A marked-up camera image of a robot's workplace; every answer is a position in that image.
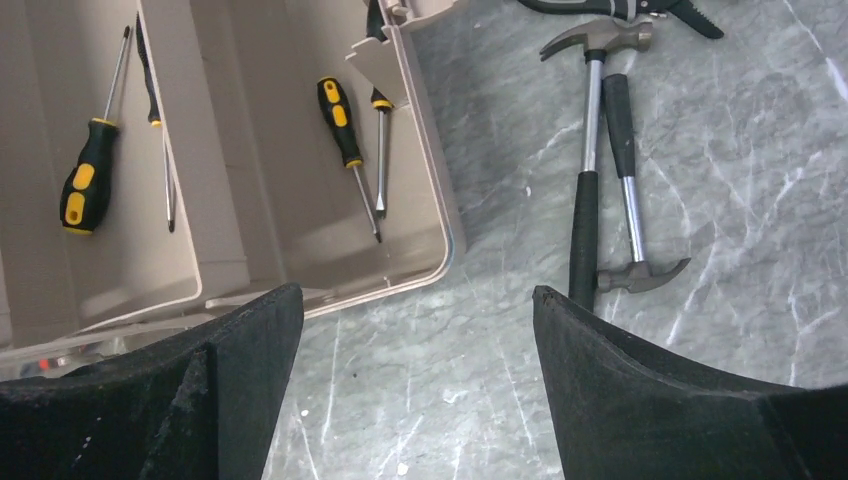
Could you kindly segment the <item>large black yellow screwdriver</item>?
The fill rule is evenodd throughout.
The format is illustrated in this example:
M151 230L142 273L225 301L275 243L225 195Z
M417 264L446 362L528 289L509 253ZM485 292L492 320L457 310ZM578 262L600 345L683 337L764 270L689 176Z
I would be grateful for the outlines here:
M384 18L378 0L370 0L368 3L366 18L366 35L375 38L379 42L387 40L383 33ZM393 103L377 88L372 88L370 96L372 108L377 112L377 197L375 210L378 219L387 216L387 155L388 155L388 118L394 109Z
M120 128L110 119L110 113L131 32L132 27L126 25L104 113L88 122L86 143L63 185L59 204L60 220L63 228L74 234L92 234L108 211L114 150L120 135Z

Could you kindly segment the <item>short claw hammer black grip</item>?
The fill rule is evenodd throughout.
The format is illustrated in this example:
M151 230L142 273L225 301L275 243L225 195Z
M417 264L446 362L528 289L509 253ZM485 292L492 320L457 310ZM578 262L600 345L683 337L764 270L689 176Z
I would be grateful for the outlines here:
M628 77L621 73L606 76L602 81L602 94L611 151L622 189L631 261L618 270L600 270L597 273L597 291L607 293L624 289L631 294L647 292L669 283L688 266L691 260L681 259L671 270L664 273L655 273L652 270L644 249L636 182L635 131Z

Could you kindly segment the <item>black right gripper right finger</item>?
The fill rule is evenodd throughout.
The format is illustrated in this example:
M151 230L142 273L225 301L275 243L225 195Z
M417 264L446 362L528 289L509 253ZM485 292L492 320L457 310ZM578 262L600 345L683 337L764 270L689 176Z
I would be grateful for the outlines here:
M677 355L539 286L533 327L568 479L843 479L847 388Z

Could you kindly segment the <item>small black yellow screwdriver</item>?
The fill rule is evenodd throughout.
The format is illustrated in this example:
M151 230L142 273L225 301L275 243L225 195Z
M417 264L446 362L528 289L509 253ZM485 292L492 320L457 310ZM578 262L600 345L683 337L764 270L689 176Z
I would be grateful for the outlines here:
M142 65L145 88L149 99L149 112L147 115L147 121L153 128L159 129L161 131L162 155L164 165L166 222L168 231L170 233L173 233L175 231L175 190L173 185L173 175L171 172L171 162L169 158L166 136L164 132L163 122L160 116L158 98L153 83L153 74L150 68L150 63L147 55L144 32L139 13L136 14L135 35L138 56Z

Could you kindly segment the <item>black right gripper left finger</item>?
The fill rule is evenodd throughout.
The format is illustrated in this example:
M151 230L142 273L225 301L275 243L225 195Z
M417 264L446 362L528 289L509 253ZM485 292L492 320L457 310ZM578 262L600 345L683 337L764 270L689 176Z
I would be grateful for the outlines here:
M1 386L5 479L258 479L304 325L286 284L59 378Z

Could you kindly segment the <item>beige plastic toolbox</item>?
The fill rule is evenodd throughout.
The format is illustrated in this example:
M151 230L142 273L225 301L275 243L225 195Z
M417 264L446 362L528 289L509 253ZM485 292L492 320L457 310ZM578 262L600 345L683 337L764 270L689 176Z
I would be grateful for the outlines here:
M117 355L209 320L286 282L314 317L442 278L464 249L413 33L455 1L5 1L1 5L1 363ZM147 121L140 14L171 162ZM64 182L104 113L108 211L65 230ZM372 234L353 173L325 123L317 82L351 104ZM388 118L387 216L378 219L377 87Z

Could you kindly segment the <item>long claw hammer black grip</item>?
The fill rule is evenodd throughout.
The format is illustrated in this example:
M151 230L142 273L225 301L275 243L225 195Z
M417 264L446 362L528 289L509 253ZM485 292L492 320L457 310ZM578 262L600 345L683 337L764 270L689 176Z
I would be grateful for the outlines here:
M569 257L568 297L593 312L597 290L599 242L598 131L601 117L602 79L607 57L622 49L646 51L652 44L651 22L624 25L611 17L573 27L542 47L542 62L570 47L583 49L586 90L583 113L581 168L573 210Z

